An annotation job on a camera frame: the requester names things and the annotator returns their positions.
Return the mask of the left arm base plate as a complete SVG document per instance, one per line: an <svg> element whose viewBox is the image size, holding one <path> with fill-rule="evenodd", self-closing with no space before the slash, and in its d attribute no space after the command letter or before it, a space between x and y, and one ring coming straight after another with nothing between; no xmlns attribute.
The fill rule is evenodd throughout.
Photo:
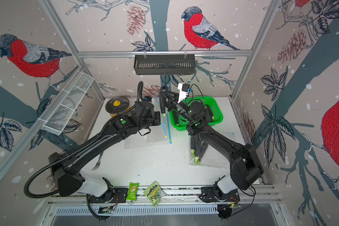
<svg viewBox="0 0 339 226"><path fill-rule="evenodd" d="M89 203L125 203L128 191L127 187L112 187L100 197L89 195Z"/></svg>

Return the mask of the small clear zip-top bag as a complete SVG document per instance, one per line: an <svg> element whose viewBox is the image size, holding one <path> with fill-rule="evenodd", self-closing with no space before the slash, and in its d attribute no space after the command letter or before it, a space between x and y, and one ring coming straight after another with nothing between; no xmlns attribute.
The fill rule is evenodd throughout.
<svg viewBox="0 0 339 226"><path fill-rule="evenodd" d="M217 151L214 147L212 147L210 145L208 146L208 149L205 152L205 154L204 154L199 165L193 164L191 162L192 159L193 159L193 156L191 154L191 148L190 148L190 154L189 154L189 164L190 165L213 167L213 168L220 168L220 169L225 169L225 170L230 169L230 163L229 163L228 159L226 157L224 157L219 151Z"/></svg>

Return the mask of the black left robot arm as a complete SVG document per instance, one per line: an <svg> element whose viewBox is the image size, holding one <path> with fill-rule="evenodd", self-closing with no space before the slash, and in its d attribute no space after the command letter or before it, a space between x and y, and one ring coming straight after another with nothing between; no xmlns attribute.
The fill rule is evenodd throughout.
<svg viewBox="0 0 339 226"><path fill-rule="evenodd" d="M49 156L49 164L34 173L24 185L24 194L33 199L40 199L59 194L66 197L74 193L86 194L86 201L94 196L102 202L119 201L110 181L89 178L81 172L82 168L92 159L101 155L111 146L125 140L140 130L150 131L151 126L161 124L160 113L154 111L149 98L143 98L143 82L137 86L137 99L128 110L109 119L102 130L80 146L63 153ZM45 194L34 194L30 191L31 183L46 170L50 170L56 190Z"/></svg>

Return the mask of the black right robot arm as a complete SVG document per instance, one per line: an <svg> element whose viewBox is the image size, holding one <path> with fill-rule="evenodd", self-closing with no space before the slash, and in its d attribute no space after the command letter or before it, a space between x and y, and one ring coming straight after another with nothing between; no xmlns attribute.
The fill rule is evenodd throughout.
<svg viewBox="0 0 339 226"><path fill-rule="evenodd" d="M163 86L159 101L161 112L176 112L186 119L188 134L212 146L229 162L229 175L217 180L213 185L212 192L210 194L205 192L200 196L200 199L203 202L234 200L235 198L231 195L232 192L237 189L247 190L264 173L256 148L250 144L236 143L215 131L205 121L205 107L202 103L192 102L187 104L184 102L188 95L187 90L187 88L182 88L180 93L175 93Z"/></svg>

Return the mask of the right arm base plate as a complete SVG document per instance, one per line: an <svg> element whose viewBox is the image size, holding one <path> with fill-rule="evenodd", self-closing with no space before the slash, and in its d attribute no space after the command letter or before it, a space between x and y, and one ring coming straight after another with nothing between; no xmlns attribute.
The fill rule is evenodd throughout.
<svg viewBox="0 0 339 226"><path fill-rule="evenodd" d="M225 194L216 186L201 187L199 199L205 203L211 202L239 202L240 197L237 189Z"/></svg>

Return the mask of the large clear zip-top bag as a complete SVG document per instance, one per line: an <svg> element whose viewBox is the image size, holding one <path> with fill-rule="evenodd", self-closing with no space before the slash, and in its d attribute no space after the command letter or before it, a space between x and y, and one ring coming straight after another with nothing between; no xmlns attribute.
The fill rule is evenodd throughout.
<svg viewBox="0 0 339 226"><path fill-rule="evenodd" d="M160 102L159 102L159 97L158 96L154 96L155 99L155 106L157 108L157 110L160 112L161 108L160 108ZM163 129L164 132L164 138L165 141L169 144L172 144L172 138L171 138L171 134L170 134L170 129L169 129L169 119L168 119L168 115L167 114L162 114L160 112L160 118L161 118L161 127Z"/></svg>

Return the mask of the dark eggplant green stem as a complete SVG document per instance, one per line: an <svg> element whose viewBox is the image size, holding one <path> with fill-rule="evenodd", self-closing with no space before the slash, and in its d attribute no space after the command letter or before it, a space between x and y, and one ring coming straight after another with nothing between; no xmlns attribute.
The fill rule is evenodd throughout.
<svg viewBox="0 0 339 226"><path fill-rule="evenodd" d="M198 137L191 136L190 139L190 148L191 148L191 154L193 156L192 163L199 165L205 152L208 149L208 144L205 142L202 142Z"/></svg>

